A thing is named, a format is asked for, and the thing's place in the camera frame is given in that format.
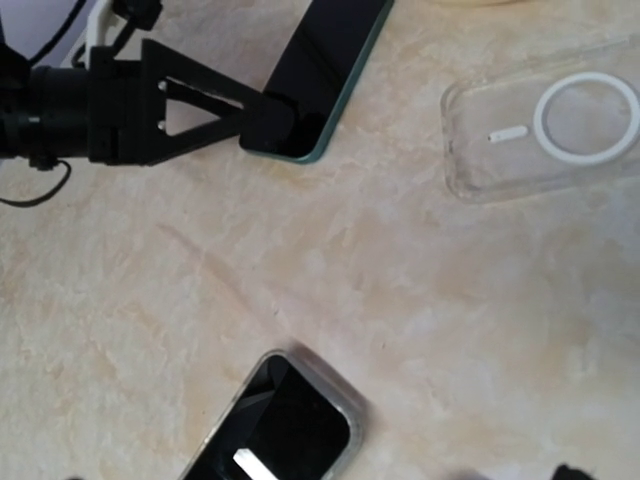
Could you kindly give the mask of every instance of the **marble countertop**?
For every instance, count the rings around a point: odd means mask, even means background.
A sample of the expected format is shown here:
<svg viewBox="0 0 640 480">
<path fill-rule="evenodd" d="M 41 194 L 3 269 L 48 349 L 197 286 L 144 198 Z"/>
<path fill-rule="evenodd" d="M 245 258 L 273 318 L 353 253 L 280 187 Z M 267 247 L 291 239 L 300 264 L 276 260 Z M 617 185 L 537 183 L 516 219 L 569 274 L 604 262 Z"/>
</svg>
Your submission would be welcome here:
<svg viewBox="0 0 640 480">
<path fill-rule="evenodd" d="M 308 0 L 167 2 L 157 37 L 261 88 Z M 463 205 L 453 81 L 633 32 L 635 0 L 397 0 L 326 157 L 228 141 L 76 161 L 0 208 L 3 480 L 176 479 L 258 358 L 306 344 L 372 405 L 345 479 L 640 471 L 640 184 Z M 51 177 L 5 163 L 2 196 Z"/>
</svg>

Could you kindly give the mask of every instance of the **cable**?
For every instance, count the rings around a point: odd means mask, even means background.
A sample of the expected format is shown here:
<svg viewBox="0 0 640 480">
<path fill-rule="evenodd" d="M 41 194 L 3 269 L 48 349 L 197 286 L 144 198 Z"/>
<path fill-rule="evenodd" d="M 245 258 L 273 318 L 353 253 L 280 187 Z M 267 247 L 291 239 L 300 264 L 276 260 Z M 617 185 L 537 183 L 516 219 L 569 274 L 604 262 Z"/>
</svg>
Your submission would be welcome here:
<svg viewBox="0 0 640 480">
<path fill-rule="evenodd" d="M 4 28 L 2 27 L 2 17 L 0 16 L 0 43 L 6 43 L 4 40 Z"/>
<path fill-rule="evenodd" d="M 113 48 L 114 57 L 122 51 L 122 49 L 127 45 L 127 43 L 129 43 L 129 40 L 131 40 L 131 37 L 133 36 L 135 31 L 136 31 L 135 23 L 131 20 L 129 20 L 124 25 L 124 27 L 122 27 L 122 30 L 120 30 L 120 33 L 118 34 L 115 41 L 113 42 L 113 45 L 111 45 L 111 48 Z"/>
<path fill-rule="evenodd" d="M 64 23 L 60 26 L 60 28 L 55 33 L 55 35 L 51 37 L 51 40 L 49 40 L 40 49 L 40 51 L 36 53 L 33 56 L 33 58 L 31 58 L 31 60 L 29 60 L 29 64 L 31 66 L 38 64 L 40 60 L 42 60 L 44 57 L 49 55 L 51 51 L 56 47 L 56 45 L 58 45 L 62 37 L 64 37 L 67 34 L 69 29 L 71 28 L 71 25 L 73 25 L 73 22 L 76 21 L 76 18 L 78 18 L 78 15 L 80 15 L 80 11 L 84 8 L 86 3 L 87 3 L 87 0 L 76 0 L 76 4 L 71 9 L 71 12 L 69 12 L 69 16 L 64 21 Z"/>
<path fill-rule="evenodd" d="M 86 49 L 87 49 L 87 46 L 83 43 L 78 47 L 76 52 L 73 54 L 73 57 L 71 57 L 71 66 L 73 68 L 85 67 L 84 62 L 82 61 L 82 57 L 84 56 L 84 52 L 86 51 Z"/>
<path fill-rule="evenodd" d="M 69 163 L 65 162 L 64 160 L 58 160 L 58 163 L 66 167 L 67 171 L 65 172 L 64 177 L 62 177 L 62 180 L 60 180 L 58 184 L 53 187 L 48 193 L 45 193 L 41 197 L 34 198 L 33 200 L 7 200 L 5 198 L 0 198 L 0 203 L 15 208 L 33 208 L 51 200 L 58 194 L 60 190 L 62 190 L 62 187 L 67 184 L 69 178 L 71 177 L 71 165 L 69 165 Z"/>
</svg>

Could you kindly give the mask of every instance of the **black object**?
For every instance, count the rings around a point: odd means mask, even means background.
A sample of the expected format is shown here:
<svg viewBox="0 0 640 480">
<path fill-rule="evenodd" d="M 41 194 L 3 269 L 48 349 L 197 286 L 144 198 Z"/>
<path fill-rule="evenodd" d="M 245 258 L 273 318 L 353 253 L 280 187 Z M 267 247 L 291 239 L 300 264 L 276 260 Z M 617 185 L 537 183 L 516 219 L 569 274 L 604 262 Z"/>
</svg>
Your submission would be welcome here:
<svg viewBox="0 0 640 480">
<path fill-rule="evenodd" d="M 12 50 L 5 44 L 4 31 L 2 28 L 2 20 L 0 19 L 0 92 L 12 91 L 19 92 L 28 84 L 31 75 L 31 67 L 45 58 L 58 45 L 62 37 L 66 35 L 85 6 L 86 0 L 77 0 L 71 12 L 67 16 L 64 23 L 60 26 L 53 37 L 42 46 L 40 51 L 36 53 L 30 60 Z M 12 104 L 5 104 L 2 114 L 11 114 L 13 111 Z M 6 141 L 6 127 L 0 131 L 0 142 Z M 32 208 L 48 202 L 58 194 L 60 190 L 67 184 L 71 177 L 72 168 L 69 163 L 58 160 L 56 158 L 40 157 L 32 160 L 32 166 L 40 170 L 53 170 L 57 165 L 63 165 L 66 169 L 64 176 L 58 181 L 55 187 L 49 192 L 31 200 L 10 200 L 0 198 L 0 203 L 14 208 Z"/>
<path fill-rule="evenodd" d="M 140 61 L 116 60 L 111 47 L 91 55 L 88 71 L 40 67 L 28 79 L 20 69 L 3 75 L 15 88 L 0 91 L 0 158 L 20 155 L 36 166 L 43 158 L 85 156 L 106 165 L 155 165 L 247 126 L 267 128 L 277 141 L 293 125 L 280 102 L 155 41 L 143 42 Z M 163 126 L 170 99 L 220 119 L 169 136 Z M 273 118 L 282 133 L 272 128 Z"/>
<path fill-rule="evenodd" d="M 282 356 L 269 357 L 184 480 L 250 480 L 234 460 L 247 449 L 278 480 L 320 480 L 347 448 L 349 424 Z"/>
<path fill-rule="evenodd" d="M 291 135 L 269 142 L 248 129 L 240 146 L 308 163 L 323 153 L 391 10 L 393 0 L 314 0 L 278 62 L 264 93 L 296 113 Z"/>
<path fill-rule="evenodd" d="M 553 475 L 552 480 L 595 480 L 580 470 L 574 470 L 566 465 L 561 465 Z"/>
</svg>

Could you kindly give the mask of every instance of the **black phone screen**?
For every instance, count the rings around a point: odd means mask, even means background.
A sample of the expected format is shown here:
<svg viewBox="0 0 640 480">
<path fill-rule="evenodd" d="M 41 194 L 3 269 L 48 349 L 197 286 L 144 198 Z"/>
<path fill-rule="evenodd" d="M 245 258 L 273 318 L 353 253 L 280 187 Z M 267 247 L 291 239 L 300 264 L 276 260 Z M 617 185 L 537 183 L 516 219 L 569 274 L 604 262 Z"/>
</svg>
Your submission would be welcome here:
<svg viewBox="0 0 640 480">
<path fill-rule="evenodd" d="M 247 131 L 240 138 L 241 147 L 316 160 L 308 157 L 322 153 L 322 137 L 335 128 L 391 4 L 392 0 L 313 0 L 264 90 L 294 110 L 294 127 L 277 144 L 268 132 Z"/>
<path fill-rule="evenodd" d="M 346 417 L 286 358 L 251 378 L 184 480 L 321 480 L 349 445 Z"/>
</svg>

